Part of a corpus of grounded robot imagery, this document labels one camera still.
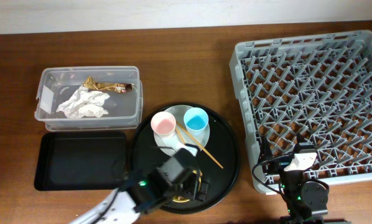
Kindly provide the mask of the gold snack wrapper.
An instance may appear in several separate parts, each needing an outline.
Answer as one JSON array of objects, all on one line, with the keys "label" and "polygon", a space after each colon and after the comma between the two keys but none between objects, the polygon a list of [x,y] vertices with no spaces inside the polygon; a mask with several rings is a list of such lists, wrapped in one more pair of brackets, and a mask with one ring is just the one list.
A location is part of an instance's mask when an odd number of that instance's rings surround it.
[{"label": "gold snack wrapper", "polygon": [[97,91],[114,91],[116,93],[126,93],[133,90],[133,85],[130,83],[101,83],[95,82],[91,77],[88,77],[83,86]]}]

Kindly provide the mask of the pink plastic cup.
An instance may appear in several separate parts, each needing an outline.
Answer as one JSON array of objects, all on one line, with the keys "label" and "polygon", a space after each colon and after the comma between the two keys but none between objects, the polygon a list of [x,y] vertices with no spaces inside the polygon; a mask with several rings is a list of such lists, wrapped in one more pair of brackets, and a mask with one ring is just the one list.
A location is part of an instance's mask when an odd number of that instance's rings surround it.
[{"label": "pink plastic cup", "polygon": [[160,111],[151,119],[151,128],[159,137],[168,139],[174,135],[176,127],[176,119],[173,114]]}]

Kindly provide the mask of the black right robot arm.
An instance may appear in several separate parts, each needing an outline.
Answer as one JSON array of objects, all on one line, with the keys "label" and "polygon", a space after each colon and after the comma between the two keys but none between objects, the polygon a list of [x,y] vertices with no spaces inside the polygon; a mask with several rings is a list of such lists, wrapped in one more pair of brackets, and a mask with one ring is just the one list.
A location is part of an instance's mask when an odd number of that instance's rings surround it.
[{"label": "black right robot arm", "polygon": [[267,165],[270,172],[279,174],[278,194],[285,201],[288,216],[281,217],[281,223],[323,223],[328,213],[329,186],[325,182],[307,179],[304,172],[316,160],[317,151],[301,134],[291,152],[274,157],[266,136],[261,137],[261,154],[258,162]]}]

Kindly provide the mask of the yellow bowl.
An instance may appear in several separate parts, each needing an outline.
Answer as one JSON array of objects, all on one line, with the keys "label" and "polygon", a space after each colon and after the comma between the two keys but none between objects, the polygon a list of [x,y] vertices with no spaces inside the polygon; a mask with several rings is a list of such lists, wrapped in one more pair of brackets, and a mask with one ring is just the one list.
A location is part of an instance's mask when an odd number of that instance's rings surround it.
[{"label": "yellow bowl", "polygon": [[[200,190],[201,184],[202,184],[202,179],[201,179],[202,172],[201,171],[198,171],[197,172],[196,170],[194,170],[193,173],[196,174],[196,175],[198,175],[198,187],[197,187],[197,190]],[[175,196],[173,198],[173,201],[176,202],[176,203],[186,203],[186,202],[189,202],[190,199],[187,199],[187,198],[185,198],[183,196]]]}]

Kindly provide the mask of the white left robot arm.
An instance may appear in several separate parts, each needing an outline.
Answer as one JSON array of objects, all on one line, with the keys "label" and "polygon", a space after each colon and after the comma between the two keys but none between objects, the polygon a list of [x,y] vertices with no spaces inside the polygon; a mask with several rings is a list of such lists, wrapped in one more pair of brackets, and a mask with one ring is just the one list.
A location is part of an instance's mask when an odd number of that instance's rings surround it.
[{"label": "white left robot arm", "polygon": [[128,173],[101,203],[72,222],[134,223],[176,196],[202,200],[198,189],[202,174],[196,159],[198,152],[197,146],[188,144],[160,166]]}]

